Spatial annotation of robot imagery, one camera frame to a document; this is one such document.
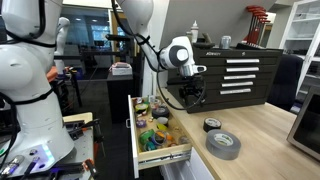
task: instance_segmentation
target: box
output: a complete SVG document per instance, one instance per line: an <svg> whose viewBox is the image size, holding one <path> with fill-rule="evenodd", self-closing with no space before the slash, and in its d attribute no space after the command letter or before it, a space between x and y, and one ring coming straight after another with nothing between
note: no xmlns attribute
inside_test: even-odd
<svg viewBox="0 0 320 180"><path fill-rule="evenodd" d="M112 75L114 76L131 75L131 74L132 74L132 67L130 66L130 64L127 64L127 67L124 67L124 66L112 67Z"/></svg>

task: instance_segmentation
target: chair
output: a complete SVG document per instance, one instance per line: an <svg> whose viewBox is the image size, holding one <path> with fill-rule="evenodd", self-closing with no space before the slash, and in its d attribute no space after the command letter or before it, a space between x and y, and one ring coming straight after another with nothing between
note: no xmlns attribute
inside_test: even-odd
<svg viewBox="0 0 320 180"><path fill-rule="evenodd" d="M290 111L294 104L303 59L283 54L267 102Z"/></svg>

